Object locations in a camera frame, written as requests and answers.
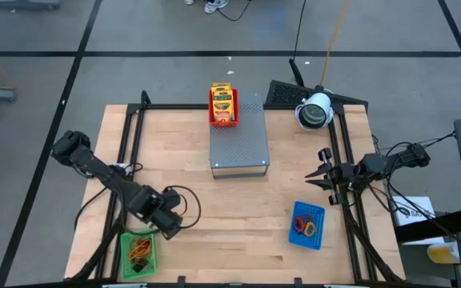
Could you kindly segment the black perforated panel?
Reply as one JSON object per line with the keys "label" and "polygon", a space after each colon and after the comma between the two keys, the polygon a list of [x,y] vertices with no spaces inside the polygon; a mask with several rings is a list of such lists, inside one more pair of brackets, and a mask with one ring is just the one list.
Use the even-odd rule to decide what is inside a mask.
{"label": "black perforated panel", "polygon": [[[267,93],[267,105],[297,105],[302,102],[303,98],[309,98],[317,90],[297,86],[294,84],[272,80]],[[350,98],[340,94],[333,94],[329,91],[324,91],[333,103],[343,105],[362,105],[368,108],[368,102],[357,98]]]}

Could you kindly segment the black side beam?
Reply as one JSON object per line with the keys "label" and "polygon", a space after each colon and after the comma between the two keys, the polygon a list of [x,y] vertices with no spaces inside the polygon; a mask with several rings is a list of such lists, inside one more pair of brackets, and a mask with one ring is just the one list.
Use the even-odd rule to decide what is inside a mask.
{"label": "black side beam", "polygon": [[461,210],[395,228],[398,242],[413,242],[427,238],[452,236],[461,232]]}

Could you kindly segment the grey perforated metal shelf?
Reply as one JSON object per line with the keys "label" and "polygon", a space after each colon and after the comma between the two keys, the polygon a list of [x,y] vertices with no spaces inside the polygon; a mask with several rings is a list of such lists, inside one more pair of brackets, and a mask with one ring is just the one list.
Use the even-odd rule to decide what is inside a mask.
{"label": "grey perforated metal shelf", "polygon": [[237,126],[210,128],[210,170],[213,178],[264,177],[270,166],[263,99],[239,99]]}

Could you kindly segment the yellow round object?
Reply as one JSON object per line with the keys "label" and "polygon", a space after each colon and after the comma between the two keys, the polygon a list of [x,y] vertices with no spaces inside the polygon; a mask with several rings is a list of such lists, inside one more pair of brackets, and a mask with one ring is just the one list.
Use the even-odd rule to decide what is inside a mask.
{"label": "yellow round object", "polygon": [[432,244],[427,248],[427,256],[436,264],[460,264],[456,242]]}

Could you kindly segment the blue plastic basket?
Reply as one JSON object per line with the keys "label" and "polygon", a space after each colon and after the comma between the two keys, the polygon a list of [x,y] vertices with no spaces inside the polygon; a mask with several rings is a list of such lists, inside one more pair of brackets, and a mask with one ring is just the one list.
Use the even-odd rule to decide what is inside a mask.
{"label": "blue plastic basket", "polygon": [[325,210],[309,203],[295,202],[291,215],[288,242],[312,250],[323,244]]}

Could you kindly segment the white printed cardboard box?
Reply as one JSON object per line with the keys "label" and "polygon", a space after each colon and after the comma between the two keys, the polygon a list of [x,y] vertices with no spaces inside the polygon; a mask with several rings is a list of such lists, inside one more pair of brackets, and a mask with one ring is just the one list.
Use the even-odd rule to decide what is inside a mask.
{"label": "white printed cardboard box", "polygon": [[395,212],[395,221],[398,226],[405,226],[414,222],[426,221],[435,217],[435,211],[429,197],[401,196],[393,197],[395,205],[399,208]]}

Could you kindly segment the grey flat floor object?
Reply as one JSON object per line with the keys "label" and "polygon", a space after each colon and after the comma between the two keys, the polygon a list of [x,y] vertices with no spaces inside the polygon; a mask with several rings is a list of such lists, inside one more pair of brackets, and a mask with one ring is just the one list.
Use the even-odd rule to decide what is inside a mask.
{"label": "grey flat floor object", "polygon": [[56,10],[62,0],[0,0],[0,8],[24,10]]}

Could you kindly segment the red plastic basket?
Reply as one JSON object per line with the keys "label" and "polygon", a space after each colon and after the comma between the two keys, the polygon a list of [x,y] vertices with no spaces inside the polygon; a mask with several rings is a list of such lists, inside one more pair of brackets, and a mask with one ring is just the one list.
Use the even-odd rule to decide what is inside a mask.
{"label": "red plastic basket", "polygon": [[233,98],[232,102],[234,104],[234,111],[235,111],[235,116],[234,120],[232,122],[216,122],[214,120],[214,115],[213,115],[213,98],[212,98],[212,92],[209,92],[209,107],[208,107],[208,114],[209,114],[209,123],[214,126],[214,127],[225,127],[225,126],[237,126],[239,123],[239,117],[240,117],[240,111],[239,111],[239,92],[237,89],[233,89]]}

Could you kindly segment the black aluminium table frame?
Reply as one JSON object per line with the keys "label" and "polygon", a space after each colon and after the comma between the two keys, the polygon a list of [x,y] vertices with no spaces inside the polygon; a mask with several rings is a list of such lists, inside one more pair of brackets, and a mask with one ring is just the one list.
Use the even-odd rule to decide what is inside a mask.
{"label": "black aluminium table frame", "polygon": [[[142,278],[165,286],[179,276],[187,284],[241,283],[268,286],[351,284],[368,278],[367,257],[345,228],[343,211],[328,194],[305,182],[325,147],[350,146],[355,158],[373,151],[367,112],[344,108],[346,132],[304,132],[292,108],[267,107],[271,164],[259,178],[214,179],[210,174],[210,125],[204,104],[153,104],[146,109],[138,148],[143,168],[136,181],[161,190],[187,187],[186,229],[170,240],[155,239],[158,271]],[[296,201],[326,211],[323,246],[310,250],[288,242]]]}

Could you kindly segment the green plastic basket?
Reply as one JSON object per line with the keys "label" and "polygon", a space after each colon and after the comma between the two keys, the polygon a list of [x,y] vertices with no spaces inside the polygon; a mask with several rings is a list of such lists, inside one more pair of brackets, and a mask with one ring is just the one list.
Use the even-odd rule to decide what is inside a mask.
{"label": "green plastic basket", "polygon": [[[154,243],[154,234],[152,230],[141,230],[140,233],[142,235],[134,235],[130,233],[122,234],[120,237],[121,242],[121,273],[122,279],[124,281],[130,281],[131,279],[142,278],[146,276],[151,276],[157,270],[157,260],[156,260],[156,253],[155,253],[155,243]],[[149,262],[149,266],[139,273],[133,271],[133,265],[138,261],[131,262],[129,259],[130,254],[130,246],[131,243],[135,239],[142,239],[142,241],[146,239],[150,239],[152,241],[152,247],[150,253],[145,257],[145,259]]]}

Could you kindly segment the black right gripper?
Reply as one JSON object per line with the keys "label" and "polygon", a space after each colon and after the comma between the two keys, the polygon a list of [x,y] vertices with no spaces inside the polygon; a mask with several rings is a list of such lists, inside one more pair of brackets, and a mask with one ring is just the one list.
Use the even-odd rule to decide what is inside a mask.
{"label": "black right gripper", "polygon": [[355,179],[354,168],[350,163],[338,164],[334,166],[331,163],[331,150],[324,148],[318,152],[319,160],[323,162],[315,172],[305,176],[305,178],[313,178],[319,175],[323,179],[310,179],[306,183],[318,186],[323,190],[329,190],[329,203],[333,205],[342,204],[346,198],[346,190],[351,188],[351,183]]}

